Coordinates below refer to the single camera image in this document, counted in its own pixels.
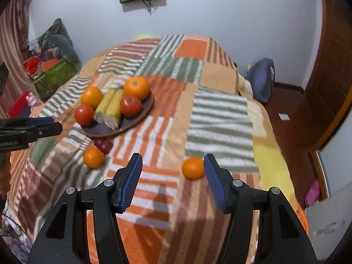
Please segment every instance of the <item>patchwork blanket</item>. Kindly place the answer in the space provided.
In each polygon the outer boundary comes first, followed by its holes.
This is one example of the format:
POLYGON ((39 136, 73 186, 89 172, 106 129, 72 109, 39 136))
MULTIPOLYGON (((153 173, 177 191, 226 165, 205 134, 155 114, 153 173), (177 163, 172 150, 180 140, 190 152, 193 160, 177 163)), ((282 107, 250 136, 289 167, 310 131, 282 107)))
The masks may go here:
MULTIPOLYGON (((189 156, 213 153, 221 167, 249 186, 279 187, 300 212, 286 163, 267 113, 239 95, 239 75, 211 38, 169 35, 110 48, 91 59, 32 116, 53 116, 63 125, 48 137, 12 154, 9 200, 33 242, 51 208, 67 187, 97 186, 125 167, 134 152, 143 171, 126 213, 117 215, 130 263, 214 263, 229 216, 216 208, 206 178, 189 181, 181 165, 189 156), (88 86, 105 93, 131 76, 145 76, 155 97, 149 115, 116 136, 104 165, 91 170, 84 150, 93 146, 74 120, 88 86)), ((92 263, 98 263, 93 214, 88 213, 92 263)), ((256 252, 258 212, 253 215, 247 263, 256 252)))

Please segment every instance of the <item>hand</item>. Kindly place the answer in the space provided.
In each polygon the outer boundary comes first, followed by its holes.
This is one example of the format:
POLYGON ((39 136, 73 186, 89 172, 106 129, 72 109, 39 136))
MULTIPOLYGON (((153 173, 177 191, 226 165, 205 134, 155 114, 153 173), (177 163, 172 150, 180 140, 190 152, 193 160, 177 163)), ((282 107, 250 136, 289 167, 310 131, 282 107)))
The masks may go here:
POLYGON ((6 153, 4 162, 2 165, 0 165, 0 194, 1 195, 6 195, 10 190, 10 178, 11 178, 10 156, 11 156, 10 152, 6 153))

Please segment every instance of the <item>gray bag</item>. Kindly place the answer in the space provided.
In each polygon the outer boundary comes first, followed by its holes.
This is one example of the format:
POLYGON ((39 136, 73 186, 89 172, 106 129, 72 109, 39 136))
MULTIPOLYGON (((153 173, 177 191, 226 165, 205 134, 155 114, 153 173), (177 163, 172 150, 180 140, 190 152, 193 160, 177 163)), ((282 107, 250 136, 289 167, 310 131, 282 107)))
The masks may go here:
POLYGON ((267 103, 271 96, 275 81, 275 68, 272 59, 264 58, 247 71, 246 79, 253 91, 253 98, 267 103))

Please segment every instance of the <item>silver bolt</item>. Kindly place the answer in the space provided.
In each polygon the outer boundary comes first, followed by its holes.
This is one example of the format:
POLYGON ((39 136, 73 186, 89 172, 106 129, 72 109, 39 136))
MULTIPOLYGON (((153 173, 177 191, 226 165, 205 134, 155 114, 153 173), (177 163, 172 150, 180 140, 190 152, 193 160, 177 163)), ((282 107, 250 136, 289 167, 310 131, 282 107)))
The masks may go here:
POLYGON ((271 192, 274 195, 278 195, 281 192, 281 190, 279 188, 273 187, 273 188, 271 188, 271 192))
POLYGON ((235 187, 241 187, 243 185, 243 182, 241 180, 234 180, 232 182, 232 184, 235 186, 235 187))
POLYGON ((69 187, 69 188, 66 189, 66 193, 68 195, 73 194, 74 192, 75 192, 75 188, 74 187, 69 187))
POLYGON ((106 180, 106 181, 104 182, 104 186, 106 186, 106 187, 112 186, 113 184, 114 184, 114 181, 113 181, 113 180, 106 180))

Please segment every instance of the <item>curtain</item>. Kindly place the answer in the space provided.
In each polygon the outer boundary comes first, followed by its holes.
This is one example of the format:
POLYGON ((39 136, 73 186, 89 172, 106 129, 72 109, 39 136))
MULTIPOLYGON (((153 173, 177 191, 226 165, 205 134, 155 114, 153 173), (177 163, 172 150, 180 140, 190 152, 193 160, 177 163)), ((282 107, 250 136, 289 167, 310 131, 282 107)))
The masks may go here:
POLYGON ((0 97, 0 119, 26 90, 36 94, 23 62, 28 44, 28 14, 30 0, 11 0, 0 16, 0 61, 9 70, 4 93, 0 97))

